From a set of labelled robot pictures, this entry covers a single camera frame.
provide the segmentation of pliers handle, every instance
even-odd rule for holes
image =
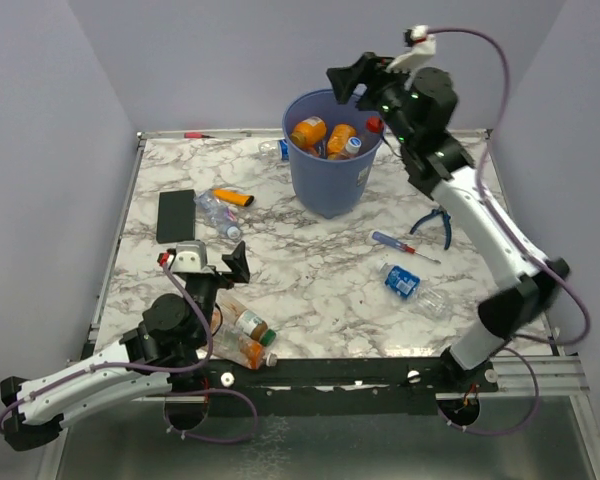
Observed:
[[[413,227],[411,227],[411,230],[409,230],[409,233],[411,235],[413,235],[414,233],[416,233],[416,231],[418,230],[418,228],[423,223],[426,223],[429,220],[432,220],[432,219],[436,218],[438,215],[442,216],[442,225],[444,226],[444,235],[445,235],[444,249],[445,250],[449,250],[449,247],[451,246],[451,238],[452,238],[452,235],[451,235],[451,215],[449,215],[447,213],[447,211],[444,208],[442,208],[442,207],[434,208],[433,210],[431,210],[431,213],[429,213],[428,215],[425,215],[420,220],[418,220],[413,225]]]

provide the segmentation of green bottle cap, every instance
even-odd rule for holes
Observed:
[[[264,332],[264,335],[260,337],[260,344],[264,347],[268,347],[276,338],[276,332],[269,329]]]

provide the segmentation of bucket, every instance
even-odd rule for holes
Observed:
[[[358,135],[364,133],[367,120],[378,114],[357,110],[355,103],[359,98],[352,95],[347,104],[339,105],[333,90],[316,90],[296,99],[282,117],[282,130],[289,145],[293,189],[305,207],[325,218],[350,212],[360,201],[380,146],[380,136],[371,147],[363,145],[362,154],[357,157],[326,160],[300,150],[291,142],[289,135],[298,123],[314,115],[327,124],[327,140],[339,123],[351,125]]]

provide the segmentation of blue screwdriver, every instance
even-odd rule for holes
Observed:
[[[433,263],[437,263],[438,265],[440,265],[442,263],[442,262],[440,262],[440,260],[436,260],[434,258],[427,257],[426,255],[422,255],[421,253],[416,252],[415,248],[410,247],[409,245],[407,245],[405,243],[402,243],[400,240],[391,238],[389,235],[385,235],[382,232],[373,232],[373,235],[371,235],[371,238],[373,238],[376,242],[380,242],[383,245],[393,247],[396,250],[402,250],[403,252],[411,253],[412,255],[419,255],[422,258],[426,258],[427,260],[429,260]]]

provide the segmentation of marble tabletop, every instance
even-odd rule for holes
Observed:
[[[486,148],[480,132],[458,139],[474,158]],[[271,347],[280,358],[345,358],[438,355],[476,321],[476,306],[495,284],[485,262],[453,223],[453,242],[443,250],[440,219],[410,236],[409,228],[430,212],[433,202],[408,182],[398,158],[378,150],[360,203],[346,215],[326,220],[307,211],[295,197],[289,165],[257,155],[263,138],[148,140],[105,301],[96,349],[134,328],[160,295],[174,292],[156,264],[169,245],[155,240],[161,191],[211,187],[252,194],[248,208],[232,207],[239,218],[251,283],[232,294],[278,332]],[[493,166],[486,179],[498,201],[502,190]],[[197,238],[209,263],[224,269],[220,256],[235,243],[220,236],[198,215]],[[403,239],[441,260],[433,264],[377,244],[374,230]],[[395,263],[418,275],[423,286],[449,307],[428,318],[382,283],[376,265]],[[542,319],[525,329],[544,334]],[[549,347],[516,341],[521,353],[548,355]]]

